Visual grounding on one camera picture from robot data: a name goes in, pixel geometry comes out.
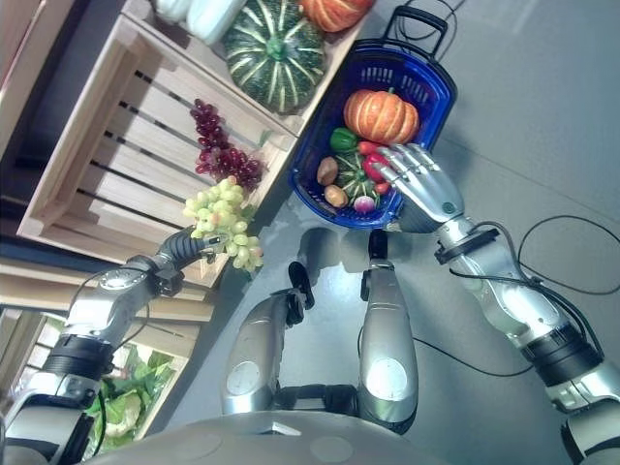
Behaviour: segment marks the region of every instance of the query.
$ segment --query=black wire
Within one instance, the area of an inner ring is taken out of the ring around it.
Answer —
[[[99,407],[101,410],[101,432],[99,433],[99,441],[97,442],[97,447],[93,452],[93,457],[99,453],[101,444],[104,443],[104,438],[106,437],[106,423],[108,423],[108,415],[106,414],[106,399],[104,399],[104,395],[100,389],[97,394],[97,398],[99,399]]]
[[[536,223],[534,226],[532,226],[529,230],[527,230],[527,232],[523,235],[523,238],[521,239],[521,243],[519,244],[519,249],[518,249],[518,252],[516,254],[517,262],[521,266],[523,266],[524,268],[527,268],[532,273],[534,273],[537,276],[539,276],[542,279],[544,279],[545,281],[557,284],[558,286],[562,286],[563,288],[566,288],[566,289],[570,289],[571,291],[575,291],[576,293],[586,294],[586,295],[611,295],[611,294],[615,294],[618,291],[620,291],[620,282],[616,286],[614,286],[613,288],[611,288],[609,290],[606,290],[606,291],[591,291],[591,290],[587,290],[587,289],[581,289],[581,288],[578,288],[576,286],[571,286],[569,284],[563,283],[562,281],[558,281],[558,280],[552,279],[549,276],[546,276],[546,275],[540,273],[539,271],[534,269],[532,266],[530,266],[530,265],[528,265],[528,264],[526,264],[526,263],[521,261],[521,253],[523,252],[523,248],[525,247],[525,242],[526,242],[527,238],[530,236],[530,234],[533,233],[534,230],[537,229],[538,227],[540,227],[541,225],[543,225],[545,223],[549,223],[551,221],[560,220],[560,219],[572,219],[572,220],[577,220],[577,221],[583,221],[584,223],[588,223],[588,224],[590,224],[592,226],[595,226],[596,228],[599,228],[600,230],[603,230],[608,235],[610,235],[613,238],[613,240],[615,240],[618,243],[618,245],[620,245],[620,237],[618,237],[616,234],[614,234],[612,231],[610,231],[605,226],[600,225],[599,223],[597,223],[595,221],[589,220],[587,218],[583,218],[581,216],[576,216],[576,215],[555,215],[555,216],[551,216],[549,218],[545,218],[543,220],[540,220],[538,223]]]
[[[530,288],[544,295],[546,298],[548,298],[552,302],[562,307],[571,316],[571,318],[573,318],[573,320],[575,321],[575,323],[577,324],[579,328],[579,332],[581,333],[581,336],[585,338],[586,333],[587,333],[590,336],[590,339],[592,340],[592,344],[595,346],[599,355],[601,357],[605,357],[603,346],[601,345],[599,338],[597,337],[596,332],[594,331],[594,328],[592,328],[592,326],[590,325],[590,322],[588,321],[587,317],[572,302],[570,302],[563,295],[555,291],[552,291],[550,288],[547,288],[546,286],[543,286],[540,278],[538,277],[529,278],[525,274],[525,272],[523,271],[523,269],[521,268],[519,264],[518,254],[516,253],[514,242],[512,241],[512,237],[509,231],[502,224],[496,221],[483,221],[483,222],[477,223],[476,225],[474,225],[473,231],[482,226],[492,226],[494,228],[499,229],[502,232],[502,234],[504,235],[504,238],[508,242],[512,261],[514,263],[514,267],[519,273],[520,279],[509,278],[509,277],[504,277],[504,276],[463,274],[463,273],[454,271],[453,269],[450,269],[449,272],[460,278],[485,279],[488,281],[513,283],[513,284],[517,284],[520,286],[525,286],[527,288]]]
[[[78,300],[78,296],[79,293],[81,293],[84,290],[84,287],[93,279],[101,276],[102,274],[106,274],[109,271],[112,271],[113,269],[117,269],[117,268],[110,268],[110,269],[104,269],[103,271],[99,271],[95,274],[92,274],[91,276],[88,276],[84,281],[81,282],[81,284],[77,287],[76,293],[73,295],[73,297],[71,298],[71,302],[69,303],[69,310],[71,311],[72,307],[74,306],[74,304],[76,303],[76,300]],[[122,266],[122,269],[132,269],[133,271],[139,271],[144,273],[145,271],[143,269],[139,269],[139,268],[132,268],[130,266]],[[146,318],[144,319],[144,322],[142,323],[142,326],[140,326],[136,332],[134,332],[131,336],[123,339],[121,341],[121,343],[116,346],[116,349],[114,349],[114,351],[116,352],[118,349],[120,349],[121,347],[123,347],[125,344],[127,344],[129,341],[131,341],[132,339],[134,339],[138,334],[140,334],[142,332],[142,330],[146,327],[146,325],[148,325],[148,321],[150,319],[151,316],[151,307],[150,304],[146,304]]]
[[[361,334],[364,330],[364,326],[362,326],[359,329],[359,333],[357,334],[357,356],[360,357],[361,356],[361,352],[360,352],[360,348],[359,348],[359,343],[361,341]],[[477,366],[472,365],[471,363],[468,363],[465,360],[462,360],[461,358],[459,358],[458,356],[454,356],[452,355],[450,352],[445,351],[444,349],[435,346],[434,344],[431,344],[430,342],[426,342],[423,339],[420,339],[416,336],[412,336],[414,341],[420,342],[420,344],[424,344],[425,346],[430,347],[431,349],[436,350],[437,352],[439,352],[440,354],[443,354],[446,357],[450,357],[452,360],[457,361],[465,366],[467,366],[468,368],[471,368],[474,371],[477,371],[479,373],[482,373],[483,375],[487,375],[487,376],[493,376],[495,378],[512,378],[515,376],[519,376],[522,375],[523,373],[527,373],[528,371],[530,371],[532,368],[534,368],[534,365],[528,365],[527,367],[523,368],[522,370],[519,371],[515,371],[513,373],[493,373],[491,371],[486,371],[483,370],[482,368],[478,368]]]
[[[408,7],[412,3],[414,3],[415,1],[416,0],[409,0],[409,1],[405,2],[403,5]],[[452,47],[452,43],[454,42],[454,38],[456,37],[456,32],[458,31],[458,18],[456,17],[456,11],[463,6],[463,4],[465,3],[465,0],[461,0],[454,7],[452,5],[450,5],[448,2],[446,2],[445,0],[436,0],[436,1],[441,3],[442,5],[446,6],[449,9],[449,14],[446,17],[444,17],[444,21],[445,22],[448,22],[451,17],[454,18],[454,31],[452,32],[452,34],[451,34],[451,36],[449,38],[448,44],[444,47],[444,51],[441,53],[441,55],[439,57],[437,57],[437,62],[440,62],[440,61],[442,61],[444,59],[444,56],[446,55],[446,53],[448,52],[450,47]],[[400,17],[399,20],[398,20],[397,27],[395,29],[395,37],[396,37],[396,39],[398,39],[398,34],[400,33],[400,35],[402,36],[402,38],[403,38],[403,40],[405,42],[418,42],[418,41],[423,41],[425,39],[428,39],[429,37],[432,37],[433,35],[437,34],[438,32],[439,31],[434,30],[432,32],[429,32],[428,34],[423,35],[423,36],[417,36],[417,37],[410,36],[406,32],[405,18],[404,17]]]
[[[140,334],[142,332],[142,330],[146,327],[146,325],[148,325],[148,321],[149,321],[150,318],[151,318],[151,306],[150,306],[150,304],[147,303],[146,304],[146,318],[142,322],[142,325],[138,329],[136,329],[136,332],[134,332],[131,336],[128,336],[127,338],[123,339],[121,341],[121,343],[118,344],[118,346],[116,346],[116,349],[114,349],[114,351],[116,352],[118,349],[123,347],[129,341],[134,339],[138,334]]]

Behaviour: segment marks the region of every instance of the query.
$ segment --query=potato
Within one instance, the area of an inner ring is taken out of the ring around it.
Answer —
[[[317,182],[322,186],[328,186],[336,180],[338,175],[338,164],[332,157],[325,157],[321,160],[317,170]]]
[[[340,189],[338,186],[334,186],[333,184],[325,187],[324,195],[325,200],[336,208],[341,208],[349,203],[349,198],[347,197],[345,191]]]

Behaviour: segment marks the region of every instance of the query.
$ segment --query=green pepper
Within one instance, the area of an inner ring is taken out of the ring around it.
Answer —
[[[350,152],[357,148],[357,136],[347,128],[336,128],[329,138],[329,146],[334,152]]]

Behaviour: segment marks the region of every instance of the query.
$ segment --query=basket handle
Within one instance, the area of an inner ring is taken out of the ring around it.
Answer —
[[[437,40],[435,46],[430,52],[424,50],[423,48],[420,48],[419,46],[414,46],[413,44],[410,44],[408,42],[389,38],[389,33],[391,32],[394,22],[401,16],[423,22],[439,31],[439,39]],[[419,53],[420,55],[425,57],[428,61],[436,61],[435,55],[437,54],[437,50],[439,50],[439,46],[444,40],[444,37],[446,37],[447,32],[448,24],[440,17],[432,15],[431,13],[420,10],[418,8],[405,7],[401,5],[400,7],[396,7],[394,9],[394,13],[392,13],[391,18],[389,19],[389,23],[387,24],[386,32],[384,32],[382,40],[394,46],[401,46],[412,49],[416,53]]]

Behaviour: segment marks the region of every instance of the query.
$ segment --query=shopping basket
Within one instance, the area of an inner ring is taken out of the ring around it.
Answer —
[[[424,22],[439,34],[435,46],[426,51],[390,37],[396,20],[406,18]],[[435,55],[446,36],[446,22],[428,12],[398,7],[381,39],[356,41],[331,85],[317,106],[294,150],[289,181],[301,200],[318,215],[347,228],[383,228],[396,216],[402,203],[392,189],[381,197],[378,207],[360,214],[352,207],[334,208],[323,196],[317,182],[317,168],[330,155],[329,136],[344,126],[343,108],[349,96],[359,89],[389,90],[418,110],[420,128],[413,142],[431,149],[456,100],[456,85]]]

